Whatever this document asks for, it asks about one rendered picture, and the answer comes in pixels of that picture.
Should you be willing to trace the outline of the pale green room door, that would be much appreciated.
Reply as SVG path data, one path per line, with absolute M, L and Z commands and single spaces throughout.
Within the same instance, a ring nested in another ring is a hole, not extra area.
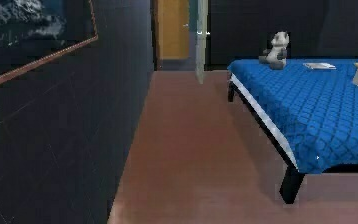
M 207 32 L 208 0 L 198 0 L 197 31 Z M 207 35 L 197 35 L 196 32 L 196 77 L 200 84 L 205 77 L 205 54 Z

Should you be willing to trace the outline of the yellow wooden door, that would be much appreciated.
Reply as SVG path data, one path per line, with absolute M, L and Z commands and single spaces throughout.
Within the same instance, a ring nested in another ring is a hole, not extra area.
M 157 0 L 158 45 L 162 60 L 189 57 L 189 0 Z

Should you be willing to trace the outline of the grey white teddy bear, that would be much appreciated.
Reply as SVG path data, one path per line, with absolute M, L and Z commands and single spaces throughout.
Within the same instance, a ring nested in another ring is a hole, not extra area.
M 258 57 L 261 64 L 268 64 L 272 70 L 282 70 L 286 66 L 287 46 L 290 42 L 286 31 L 277 32 L 271 40 L 271 49 L 265 49 Z

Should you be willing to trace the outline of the blue quilted bed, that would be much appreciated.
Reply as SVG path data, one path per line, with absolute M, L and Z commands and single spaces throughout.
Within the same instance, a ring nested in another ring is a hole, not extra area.
M 279 193 L 292 204 L 307 175 L 358 173 L 358 86 L 355 59 L 289 59 L 272 70 L 256 59 L 228 66 L 228 100 L 247 105 L 287 169 Z

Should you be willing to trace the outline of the white flat book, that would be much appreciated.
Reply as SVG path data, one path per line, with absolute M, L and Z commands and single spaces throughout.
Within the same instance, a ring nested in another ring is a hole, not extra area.
M 336 69 L 336 66 L 329 64 L 329 63 L 322 63 L 322 62 L 319 62 L 319 63 L 309 62 L 309 63 L 303 63 L 303 65 L 306 68 L 311 69 L 311 70 L 335 70 Z

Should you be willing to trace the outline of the framed dark cloud picture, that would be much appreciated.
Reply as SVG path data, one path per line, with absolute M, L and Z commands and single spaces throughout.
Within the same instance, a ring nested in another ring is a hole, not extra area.
M 0 84 L 98 39 L 93 0 L 0 0 Z

